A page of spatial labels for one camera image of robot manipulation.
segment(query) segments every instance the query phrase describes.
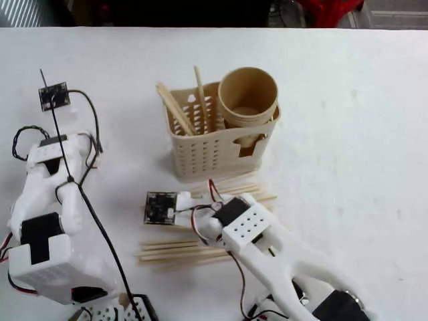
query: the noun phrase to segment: stacked paper cup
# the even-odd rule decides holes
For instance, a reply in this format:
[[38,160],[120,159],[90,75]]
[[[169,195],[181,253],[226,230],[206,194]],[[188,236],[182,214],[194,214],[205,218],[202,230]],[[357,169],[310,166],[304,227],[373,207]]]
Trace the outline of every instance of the stacked paper cup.
[[[229,72],[220,82],[219,109],[226,128],[255,127],[272,119],[278,105],[275,80],[259,68],[244,67]],[[245,136],[237,142],[251,148],[260,134]]]

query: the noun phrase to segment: red object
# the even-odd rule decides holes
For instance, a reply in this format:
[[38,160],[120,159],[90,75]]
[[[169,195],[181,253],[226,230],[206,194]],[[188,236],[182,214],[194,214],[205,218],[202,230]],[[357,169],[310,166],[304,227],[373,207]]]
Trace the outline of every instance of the red object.
[[315,16],[315,28],[335,28],[350,11],[361,10],[364,0],[297,0]]

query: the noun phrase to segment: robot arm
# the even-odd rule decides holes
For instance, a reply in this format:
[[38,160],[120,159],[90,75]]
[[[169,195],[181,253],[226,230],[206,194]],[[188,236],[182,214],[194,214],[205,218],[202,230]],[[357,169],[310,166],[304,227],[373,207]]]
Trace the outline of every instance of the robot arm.
[[[214,216],[201,220],[200,231],[211,238],[218,235],[220,239],[221,236],[221,246],[267,288],[274,304],[290,320],[378,320],[369,299],[357,284],[321,253],[294,237],[250,194],[231,197]],[[211,244],[219,246],[216,241]],[[299,283],[304,278],[326,282],[335,290],[313,313],[301,303],[294,287],[294,282]],[[311,298],[308,288],[304,290]],[[350,303],[341,309],[339,301]],[[329,312],[332,306],[336,311]]]
[[[90,142],[79,134],[63,136],[70,172],[80,180]],[[25,186],[9,222],[20,243],[9,251],[10,274],[62,304],[115,296],[115,273],[88,246],[96,243],[95,235],[101,235],[90,230],[78,187],[64,184],[67,178],[57,137],[32,147]]]

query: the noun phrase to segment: black circuit board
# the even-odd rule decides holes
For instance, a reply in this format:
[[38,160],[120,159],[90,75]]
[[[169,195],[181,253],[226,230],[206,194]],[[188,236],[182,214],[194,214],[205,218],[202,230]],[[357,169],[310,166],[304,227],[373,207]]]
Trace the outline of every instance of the black circuit board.
[[65,82],[40,88],[39,98],[42,112],[51,109],[51,99],[54,105],[53,108],[70,105],[70,97],[67,93],[67,84]]
[[144,224],[174,225],[175,218],[168,217],[168,209],[175,211],[177,193],[148,192],[144,210]]

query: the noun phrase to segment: plastic basket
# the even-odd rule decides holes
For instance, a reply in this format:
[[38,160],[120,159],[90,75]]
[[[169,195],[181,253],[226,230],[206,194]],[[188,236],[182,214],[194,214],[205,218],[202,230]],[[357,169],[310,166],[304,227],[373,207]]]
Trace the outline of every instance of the plastic basket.
[[[261,126],[225,129],[224,119],[217,107],[218,87],[219,82],[203,86],[207,106],[206,123],[197,87],[170,91],[198,132],[196,136],[184,136],[184,130],[165,107],[177,175],[183,181],[254,171],[261,164],[261,156],[280,118],[280,109],[277,107],[272,119]],[[237,140],[255,134],[260,135],[259,140],[251,151],[243,153]]]

